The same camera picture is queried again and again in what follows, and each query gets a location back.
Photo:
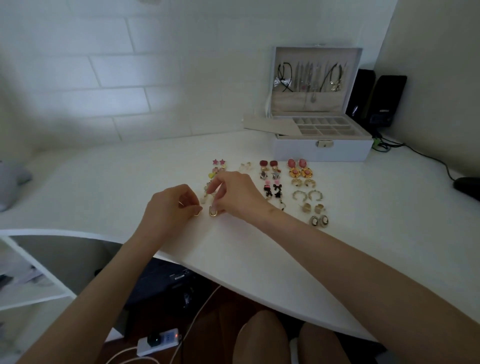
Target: speaker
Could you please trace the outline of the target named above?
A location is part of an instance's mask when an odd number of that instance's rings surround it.
[[[375,71],[359,69],[355,83],[353,84],[347,111],[345,112],[356,122],[361,122],[362,115],[366,111],[367,102],[375,85]]]
[[[381,76],[373,90],[367,118],[360,124],[369,129],[392,125],[406,83],[406,76]]]

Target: power strip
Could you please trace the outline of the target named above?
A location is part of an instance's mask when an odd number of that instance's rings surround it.
[[[177,328],[174,328],[173,330],[161,332],[159,334],[155,334],[154,342],[158,343],[158,345],[156,346],[151,346],[148,343],[149,341],[151,343],[153,342],[151,340],[152,336],[153,335],[150,335],[146,338],[141,338],[140,340],[138,340],[137,356],[145,356],[153,352],[159,352],[168,348],[172,348],[174,346],[177,346],[180,340],[179,330]]]

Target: hand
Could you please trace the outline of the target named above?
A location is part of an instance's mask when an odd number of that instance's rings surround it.
[[[218,213],[228,212],[247,220],[252,212],[258,212],[262,208],[274,208],[255,187],[248,174],[221,172],[208,185],[207,193],[211,194],[218,186],[220,189],[212,203],[212,210]]]
[[[186,184],[167,188],[152,196],[132,238],[157,251],[165,239],[176,235],[202,209],[197,196]]]

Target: forearm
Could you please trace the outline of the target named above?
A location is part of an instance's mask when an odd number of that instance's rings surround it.
[[[274,207],[249,220],[392,351],[418,362],[479,359],[480,326],[407,276]]]
[[[18,364],[93,363],[154,251],[126,242]]]

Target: gray stuffed animal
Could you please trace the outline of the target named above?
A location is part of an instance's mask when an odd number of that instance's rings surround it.
[[[32,173],[17,163],[0,160],[0,212],[10,208],[18,198],[20,186],[32,179]]]

